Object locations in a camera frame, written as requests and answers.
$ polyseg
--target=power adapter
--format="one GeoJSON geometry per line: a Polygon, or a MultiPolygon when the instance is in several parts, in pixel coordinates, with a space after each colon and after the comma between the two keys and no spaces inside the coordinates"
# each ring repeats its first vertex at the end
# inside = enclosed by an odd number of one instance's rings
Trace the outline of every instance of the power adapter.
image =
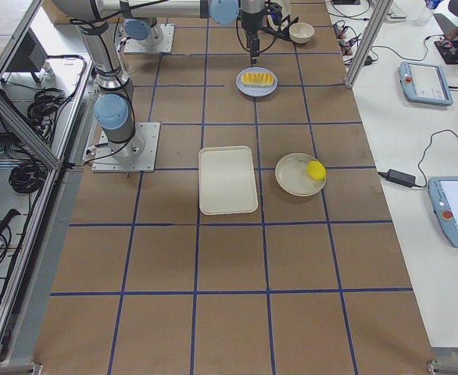
{"type": "Polygon", "coordinates": [[[378,172],[380,177],[385,178],[387,181],[393,182],[394,184],[406,186],[412,188],[415,185],[415,176],[411,174],[399,172],[398,170],[388,170],[387,172],[378,172]]]}

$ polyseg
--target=metal mounting plate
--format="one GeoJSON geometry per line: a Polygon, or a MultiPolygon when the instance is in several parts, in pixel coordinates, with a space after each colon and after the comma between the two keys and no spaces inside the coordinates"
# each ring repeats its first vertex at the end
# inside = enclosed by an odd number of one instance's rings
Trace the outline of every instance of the metal mounting plate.
{"type": "Polygon", "coordinates": [[[158,55],[160,53],[171,53],[174,43],[174,25],[159,25],[163,31],[163,40],[157,45],[141,45],[134,39],[128,39],[124,52],[126,55],[158,55]]]}
{"type": "MultiPolygon", "coordinates": [[[[156,152],[158,150],[159,123],[137,123],[136,131],[145,140],[145,149],[139,156],[130,158],[127,161],[109,156],[104,159],[95,160],[91,169],[97,173],[154,172],[156,152]]],[[[107,137],[102,132],[99,143],[106,142],[107,137]]],[[[110,153],[107,147],[99,148],[95,154],[95,158],[100,158],[110,153]]]]}

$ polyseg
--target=white bowl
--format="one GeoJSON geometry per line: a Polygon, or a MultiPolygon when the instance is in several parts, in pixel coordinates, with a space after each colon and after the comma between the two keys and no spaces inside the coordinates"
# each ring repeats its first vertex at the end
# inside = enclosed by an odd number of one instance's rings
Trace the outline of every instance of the white bowl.
{"type": "Polygon", "coordinates": [[[307,43],[314,35],[314,27],[308,23],[298,22],[293,23],[290,28],[290,38],[300,45],[307,43]]]}
{"type": "Polygon", "coordinates": [[[307,164],[317,160],[311,155],[293,153],[283,156],[276,164],[276,180],[286,192],[298,197],[308,197],[321,191],[324,181],[313,180],[307,174],[307,164]]]}

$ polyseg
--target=red button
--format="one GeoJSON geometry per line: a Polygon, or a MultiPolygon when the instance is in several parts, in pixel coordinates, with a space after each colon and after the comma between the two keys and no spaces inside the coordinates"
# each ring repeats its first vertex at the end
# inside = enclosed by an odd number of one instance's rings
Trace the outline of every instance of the red button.
{"type": "Polygon", "coordinates": [[[443,211],[441,216],[447,220],[450,220],[453,217],[453,214],[451,211],[443,211]]]}

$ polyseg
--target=yellow lemon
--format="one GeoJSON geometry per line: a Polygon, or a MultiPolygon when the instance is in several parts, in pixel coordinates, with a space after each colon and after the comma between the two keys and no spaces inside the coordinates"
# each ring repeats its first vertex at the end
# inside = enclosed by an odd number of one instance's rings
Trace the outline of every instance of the yellow lemon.
{"type": "Polygon", "coordinates": [[[307,174],[310,178],[317,181],[324,181],[326,178],[326,169],[323,164],[317,160],[307,163],[307,174]]]}

